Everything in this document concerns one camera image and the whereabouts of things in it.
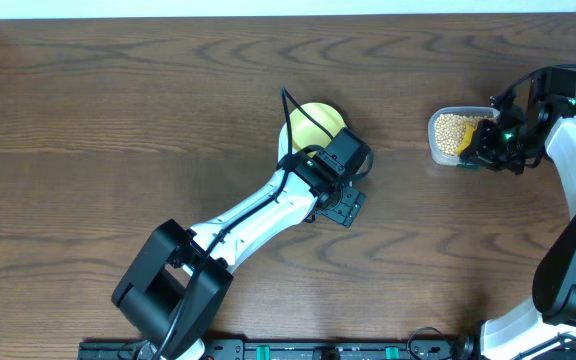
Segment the yellow plastic bowl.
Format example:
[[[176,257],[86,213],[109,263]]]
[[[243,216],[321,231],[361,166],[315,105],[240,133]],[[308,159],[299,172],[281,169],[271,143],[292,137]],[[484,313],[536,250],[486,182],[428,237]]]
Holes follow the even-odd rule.
[[[326,147],[331,142],[331,139],[346,126],[342,115],[330,105],[311,102],[303,104],[301,108],[318,125],[307,118],[299,109],[295,109],[290,113],[292,148],[294,152],[309,145]]]

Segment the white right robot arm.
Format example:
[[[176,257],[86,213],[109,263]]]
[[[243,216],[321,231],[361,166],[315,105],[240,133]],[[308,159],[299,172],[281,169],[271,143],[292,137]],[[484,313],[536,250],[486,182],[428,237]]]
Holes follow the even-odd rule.
[[[552,161],[570,220],[539,263],[529,299],[481,326],[481,359],[535,359],[576,345],[576,64],[525,76],[528,104],[509,87],[492,100],[498,116],[466,128],[456,153],[469,164],[520,175]]]

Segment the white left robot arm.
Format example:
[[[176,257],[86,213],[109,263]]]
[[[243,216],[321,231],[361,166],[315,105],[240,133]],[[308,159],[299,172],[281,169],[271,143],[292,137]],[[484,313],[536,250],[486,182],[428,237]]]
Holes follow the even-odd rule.
[[[111,300],[154,348],[156,359],[198,359],[201,340],[235,270],[280,232],[322,215],[352,225],[365,200],[354,183],[374,154],[343,127],[327,144],[292,146],[283,130],[270,180],[225,213],[187,229],[170,219],[149,236]]]

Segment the yellow plastic scoop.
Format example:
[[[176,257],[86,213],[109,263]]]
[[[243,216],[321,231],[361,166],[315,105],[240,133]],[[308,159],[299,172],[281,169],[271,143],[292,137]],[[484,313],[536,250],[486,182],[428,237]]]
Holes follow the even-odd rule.
[[[472,143],[474,132],[477,129],[476,124],[465,123],[463,137],[459,145],[455,149],[455,154],[460,156],[464,150],[466,150]]]

